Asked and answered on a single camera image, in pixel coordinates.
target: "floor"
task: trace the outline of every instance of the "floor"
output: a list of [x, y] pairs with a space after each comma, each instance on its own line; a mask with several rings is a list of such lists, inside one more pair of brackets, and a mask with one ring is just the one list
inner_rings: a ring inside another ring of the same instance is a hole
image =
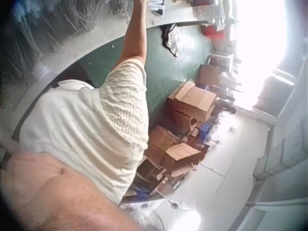
[[[180, 81], [196, 79], [199, 66], [208, 57], [211, 42], [203, 36], [199, 26], [179, 27], [179, 55], [174, 57], [162, 46], [159, 27], [147, 30], [148, 54], [145, 64], [147, 73], [147, 103], [150, 129], [158, 120], [168, 95]], [[87, 71], [96, 87], [101, 86], [120, 56], [123, 38], [101, 46], [78, 61]]]

